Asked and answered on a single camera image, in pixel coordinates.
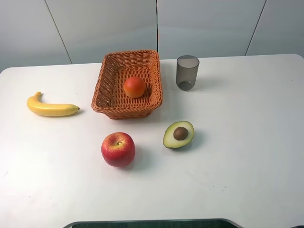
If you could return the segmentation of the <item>red apple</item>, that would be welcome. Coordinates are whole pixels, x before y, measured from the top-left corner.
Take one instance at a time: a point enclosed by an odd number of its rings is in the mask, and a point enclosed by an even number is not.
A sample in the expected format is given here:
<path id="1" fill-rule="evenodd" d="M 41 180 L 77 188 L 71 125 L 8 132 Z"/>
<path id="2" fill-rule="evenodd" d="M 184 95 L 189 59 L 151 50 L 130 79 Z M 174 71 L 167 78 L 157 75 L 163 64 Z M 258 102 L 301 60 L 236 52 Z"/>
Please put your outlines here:
<path id="1" fill-rule="evenodd" d="M 130 135 L 115 132 L 105 137 L 101 145 L 105 162 L 113 167 L 128 166 L 135 157 L 135 144 Z"/>

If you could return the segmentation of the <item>grey translucent plastic cup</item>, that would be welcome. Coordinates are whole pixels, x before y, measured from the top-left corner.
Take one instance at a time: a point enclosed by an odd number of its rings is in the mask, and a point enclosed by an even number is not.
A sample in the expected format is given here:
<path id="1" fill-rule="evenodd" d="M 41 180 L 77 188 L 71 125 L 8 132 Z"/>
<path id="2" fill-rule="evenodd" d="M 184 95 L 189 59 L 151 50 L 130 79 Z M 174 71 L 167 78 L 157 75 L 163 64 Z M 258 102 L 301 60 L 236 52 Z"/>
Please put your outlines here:
<path id="1" fill-rule="evenodd" d="M 176 85 L 182 91 L 191 90 L 196 82 L 200 61 L 192 55 L 183 55 L 176 61 Z"/>

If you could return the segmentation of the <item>yellow banana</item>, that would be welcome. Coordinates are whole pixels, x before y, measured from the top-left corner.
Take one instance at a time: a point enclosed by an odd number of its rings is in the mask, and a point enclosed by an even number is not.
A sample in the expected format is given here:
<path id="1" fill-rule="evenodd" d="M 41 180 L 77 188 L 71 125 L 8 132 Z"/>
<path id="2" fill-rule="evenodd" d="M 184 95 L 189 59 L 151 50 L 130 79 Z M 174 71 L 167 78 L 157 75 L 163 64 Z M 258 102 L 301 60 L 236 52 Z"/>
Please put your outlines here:
<path id="1" fill-rule="evenodd" d="M 27 99 L 28 109 L 37 115 L 48 117 L 70 116 L 80 110 L 78 106 L 73 104 L 43 103 L 39 100 L 41 95 L 41 92 L 36 92 L 33 96 Z"/>

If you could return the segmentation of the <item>halved avocado with pit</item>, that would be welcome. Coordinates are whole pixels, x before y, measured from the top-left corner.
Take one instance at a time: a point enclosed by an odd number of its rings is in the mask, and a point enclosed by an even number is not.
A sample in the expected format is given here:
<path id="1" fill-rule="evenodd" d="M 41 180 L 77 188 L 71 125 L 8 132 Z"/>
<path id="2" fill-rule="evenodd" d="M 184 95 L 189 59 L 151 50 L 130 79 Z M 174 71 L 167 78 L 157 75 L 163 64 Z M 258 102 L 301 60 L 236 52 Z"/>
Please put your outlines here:
<path id="1" fill-rule="evenodd" d="M 194 137 L 194 127 L 188 121 L 172 123 L 165 131 L 163 145 L 168 149 L 177 149 L 189 144 Z"/>

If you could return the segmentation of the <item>orange wicker basket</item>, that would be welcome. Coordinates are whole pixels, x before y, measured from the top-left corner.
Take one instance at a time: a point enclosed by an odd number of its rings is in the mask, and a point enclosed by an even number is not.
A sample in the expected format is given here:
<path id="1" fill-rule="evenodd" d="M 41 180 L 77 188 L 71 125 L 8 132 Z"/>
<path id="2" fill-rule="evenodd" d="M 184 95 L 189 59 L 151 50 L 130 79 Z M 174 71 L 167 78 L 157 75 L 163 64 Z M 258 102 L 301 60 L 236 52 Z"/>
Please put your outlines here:
<path id="1" fill-rule="evenodd" d="M 139 98 L 125 93 L 125 81 L 136 76 L 146 89 Z M 92 98 L 92 109 L 110 119 L 149 116 L 162 105 L 163 90 L 159 54 L 155 50 L 113 52 L 105 55 Z"/>

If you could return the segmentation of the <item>orange round fruit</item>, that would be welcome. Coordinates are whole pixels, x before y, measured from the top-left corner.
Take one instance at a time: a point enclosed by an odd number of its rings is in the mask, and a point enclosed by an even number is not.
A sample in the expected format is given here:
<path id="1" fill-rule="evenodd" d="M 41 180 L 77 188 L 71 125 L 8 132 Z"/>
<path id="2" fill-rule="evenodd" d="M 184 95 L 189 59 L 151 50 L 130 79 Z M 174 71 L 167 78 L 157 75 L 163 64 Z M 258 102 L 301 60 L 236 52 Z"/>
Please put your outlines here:
<path id="1" fill-rule="evenodd" d="M 139 98 L 143 96 L 145 89 L 146 84 L 143 79 L 136 76 L 128 78 L 123 85 L 124 92 L 130 98 Z"/>

